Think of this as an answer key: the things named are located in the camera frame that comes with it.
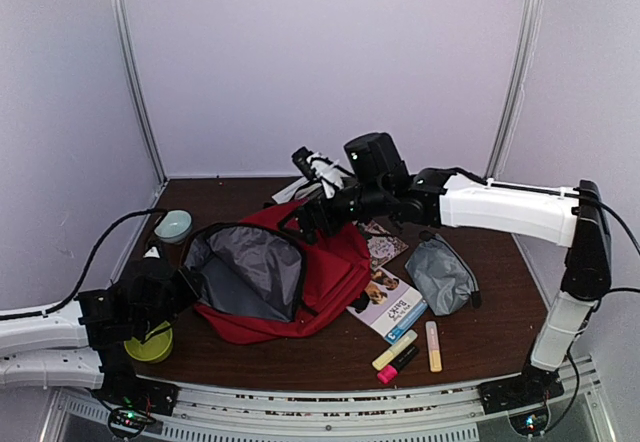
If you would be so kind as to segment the red student backpack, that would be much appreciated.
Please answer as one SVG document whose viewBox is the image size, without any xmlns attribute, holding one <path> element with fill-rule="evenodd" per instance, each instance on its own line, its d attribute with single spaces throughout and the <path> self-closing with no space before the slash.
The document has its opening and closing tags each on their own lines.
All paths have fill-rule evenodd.
<svg viewBox="0 0 640 442">
<path fill-rule="evenodd" d="M 204 278 L 195 305 L 225 341 L 250 345 L 310 337 L 364 292 L 371 259 L 352 223 L 307 244 L 278 224 L 300 202 L 272 205 L 239 222 L 194 232 L 181 263 Z"/>
</svg>

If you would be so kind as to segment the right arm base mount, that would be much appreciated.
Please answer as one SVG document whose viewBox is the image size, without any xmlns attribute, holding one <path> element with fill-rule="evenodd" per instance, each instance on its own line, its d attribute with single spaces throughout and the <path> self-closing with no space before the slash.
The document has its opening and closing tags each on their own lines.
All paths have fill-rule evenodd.
<svg viewBox="0 0 640 442">
<path fill-rule="evenodd" d="M 478 388 L 485 415 L 506 413 L 511 428 L 521 436 L 541 436 L 551 426 L 551 399 L 564 394 L 557 377 L 524 374 L 481 383 Z"/>
</svg>

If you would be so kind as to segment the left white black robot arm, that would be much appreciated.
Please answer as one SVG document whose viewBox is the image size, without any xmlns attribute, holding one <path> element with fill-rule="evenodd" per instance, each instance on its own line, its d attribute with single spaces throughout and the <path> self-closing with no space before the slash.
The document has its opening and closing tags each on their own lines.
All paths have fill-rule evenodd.
<svg viewBox="0 0 640 442">
<path fill-rule="evenodd" d="M 132 275 L 106 289 L 83 290 L 107 237 L 124 222 L 151 215 L 130 212 L 114 221 L 91 248 L 79 279 L 62 300 L 1 314 L 1 386 L 79 387 L 114 397 L 123 406 L 147 393 L 124 344 L 161 334 L 201 295 L 203 278 L 147 253 Z"/>
</svg>

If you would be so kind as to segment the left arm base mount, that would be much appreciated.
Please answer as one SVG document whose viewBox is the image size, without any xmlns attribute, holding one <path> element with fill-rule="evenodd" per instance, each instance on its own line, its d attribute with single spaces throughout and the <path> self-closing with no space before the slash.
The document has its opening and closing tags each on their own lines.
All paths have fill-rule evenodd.
<svg viewBox="0 0 640 442">
<path fill-rule="evenodd" d="M 107 429 L 122 441 L 130 441 L 149 429 L 160 430 L 160 418 L 173 414 L 179 391 L 172 383 L 124 376 L 106 377 L 101 388 L 88 389 L 107 410 Z"/>
</svg>

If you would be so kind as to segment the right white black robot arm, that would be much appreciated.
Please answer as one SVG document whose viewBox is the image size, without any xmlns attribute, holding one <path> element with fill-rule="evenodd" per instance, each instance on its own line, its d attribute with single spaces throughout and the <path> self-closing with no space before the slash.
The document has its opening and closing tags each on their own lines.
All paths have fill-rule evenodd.
<svg viewBox="0 0 640 442">
<path fill-rule="evenodd" d="M 535 402 L 551 386 L 595 306 L 612 290 L 612 209 L 596 183 L 546 188 L 496 182 L 459 167 L 408 171 L 390 134 L 372 132 L 345 144 L 350 169 L 301 147 L 292 160 L 323 194 L 302 202 L 278 224 L 313 244 L 346 224 L 377 216 L 425 227 L 471 227 L 524 235 L 567 250 L 558 295 L 512 392 Z"/>
</svg>

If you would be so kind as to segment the white coffee cover book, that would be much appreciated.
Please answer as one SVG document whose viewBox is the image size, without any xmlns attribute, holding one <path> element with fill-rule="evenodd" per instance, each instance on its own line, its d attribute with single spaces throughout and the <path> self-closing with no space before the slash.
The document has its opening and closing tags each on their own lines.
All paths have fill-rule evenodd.
<svg viewBox="0 0 640 442">
<path fill-rule="evenodd" d="M 317 181 L 312 182 L 305 177 L 301 177 L 271 196 L 277 204 L 283 204 L 292 200 L 301 200 L 321 188 Z"/>
</svg>

